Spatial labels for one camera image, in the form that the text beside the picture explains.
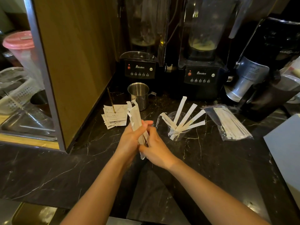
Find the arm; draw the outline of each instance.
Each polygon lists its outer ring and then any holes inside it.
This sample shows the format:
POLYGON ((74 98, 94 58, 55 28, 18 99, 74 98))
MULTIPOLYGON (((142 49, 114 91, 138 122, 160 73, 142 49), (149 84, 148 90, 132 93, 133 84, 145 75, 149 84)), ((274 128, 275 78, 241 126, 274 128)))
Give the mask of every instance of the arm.
POLYGON ((269 224, 247 206, 176 158, 163 143, 155 127, 149 127, 148 131, 149 147, 141 145, 140 151, 153 164, 174 175, 213 225, 269 224))
POLYGON ((137 153, 138 138, 153 124, 142 123, 134 132, 130 124, 125 128, 114 155, 61 225, 106 224, 122 177, 137 153))

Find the person's left hand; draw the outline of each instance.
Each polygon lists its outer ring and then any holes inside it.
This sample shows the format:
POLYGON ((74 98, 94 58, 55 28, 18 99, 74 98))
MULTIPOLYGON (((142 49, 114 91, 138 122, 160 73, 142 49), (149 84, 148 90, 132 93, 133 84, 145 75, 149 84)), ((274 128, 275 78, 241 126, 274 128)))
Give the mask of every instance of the person's left hand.
POLYGON ((139 137, 147 130, 148 126, 152 124, 153 121, 142 120, 142 126, 140 126, 136 131, 132 130, 130 123, 125 128, 114 156, 121 158, 126 167, 130 166, 133 158, 138 152, 137 147, 139 145, 139 137))

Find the hand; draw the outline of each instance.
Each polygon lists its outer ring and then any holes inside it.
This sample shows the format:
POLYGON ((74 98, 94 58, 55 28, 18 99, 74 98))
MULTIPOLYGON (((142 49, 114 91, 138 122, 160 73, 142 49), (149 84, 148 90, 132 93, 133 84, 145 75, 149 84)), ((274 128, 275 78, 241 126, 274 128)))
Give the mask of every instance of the hand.
POLYGON ((139 146, 139 151, 144 153, 154 165, 160 166, 164 169, 170 169, 171 166, 178 161, 163 140, 159 137, 155 127, 148 127, 149 132, 149 147, 144 145, 139 146))
POLYGON ((138 151, 138 138, 147 130, 148 125, 152 124, 153 121, 142 120, 142 126, 140 126, 136 131, 133 131, 131 124, 129 124, 121 136, 118 147, 114 153, 114 157, 121 159, 125 163, 125 166, 130 166, 138 151))

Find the mug handle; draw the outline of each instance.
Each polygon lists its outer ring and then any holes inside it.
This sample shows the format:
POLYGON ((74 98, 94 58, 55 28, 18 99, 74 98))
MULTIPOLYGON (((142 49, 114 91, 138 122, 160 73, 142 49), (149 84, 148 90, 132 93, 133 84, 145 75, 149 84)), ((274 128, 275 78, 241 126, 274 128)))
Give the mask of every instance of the mug handle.
POLYGON ((150 92, 150 93, 148 94, 148 97, 149 97, 149 95, 155 95, 155 102, 156 102, 155 105, 157 106, 156 92, 152 91, 152 92, 150 92))

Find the pink lid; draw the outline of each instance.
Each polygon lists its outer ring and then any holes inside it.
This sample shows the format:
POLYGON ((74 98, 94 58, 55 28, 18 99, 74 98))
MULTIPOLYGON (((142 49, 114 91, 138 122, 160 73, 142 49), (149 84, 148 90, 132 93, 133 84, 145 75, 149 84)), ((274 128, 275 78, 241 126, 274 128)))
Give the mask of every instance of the pink lid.
POLYGON ((35 47, 31 31, 20 31, 5 37, 3 44, 7 49, 22 50, 35 47))

